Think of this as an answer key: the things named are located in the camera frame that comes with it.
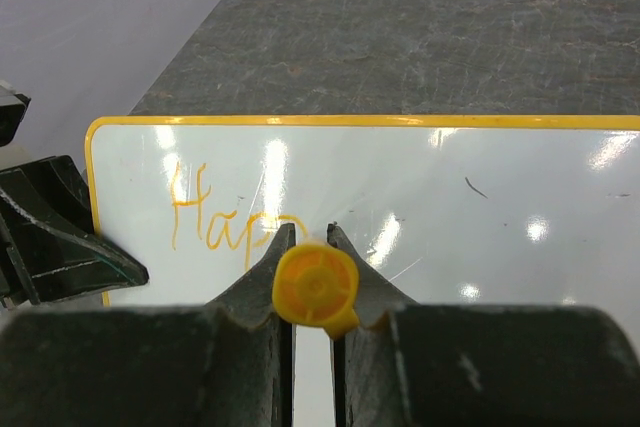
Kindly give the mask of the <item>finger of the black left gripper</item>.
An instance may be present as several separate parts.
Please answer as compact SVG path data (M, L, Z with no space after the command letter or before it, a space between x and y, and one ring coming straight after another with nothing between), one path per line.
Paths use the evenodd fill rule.
M89 188L69 156L1 170L1 303L65 301L147 284L134 257L99 237Z

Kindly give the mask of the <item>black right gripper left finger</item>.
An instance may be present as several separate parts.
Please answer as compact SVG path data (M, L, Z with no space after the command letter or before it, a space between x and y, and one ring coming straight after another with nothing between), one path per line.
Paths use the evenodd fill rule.
M5 426L288 426L294 330L271 301L296 243L282 225L263 257L202 306L35 308L1 322Z

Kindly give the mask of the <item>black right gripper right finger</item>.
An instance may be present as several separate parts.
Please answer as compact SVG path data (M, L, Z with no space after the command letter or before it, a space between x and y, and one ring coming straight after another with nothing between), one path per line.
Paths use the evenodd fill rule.
M420 304L363 258L332 346L340 426L635 426L639 361L593 307Z

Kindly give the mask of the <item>white marker pen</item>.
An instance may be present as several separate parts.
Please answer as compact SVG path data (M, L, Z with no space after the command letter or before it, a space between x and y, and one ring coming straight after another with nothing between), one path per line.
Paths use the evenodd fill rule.
M322 329L333 340L377 325L397 302L393 286L345 239L290 248L273 278L272 305L279 317Z

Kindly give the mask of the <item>yellow framed whiteboard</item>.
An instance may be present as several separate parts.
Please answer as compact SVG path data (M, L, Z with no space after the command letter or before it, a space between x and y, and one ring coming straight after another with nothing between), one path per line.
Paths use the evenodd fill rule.
M635 116L111 117L85 153L97 231L149 273L113 308L205 305L289 223L420 304L596 308L639 361ZM289 426L340 426L338 340L290 325Z

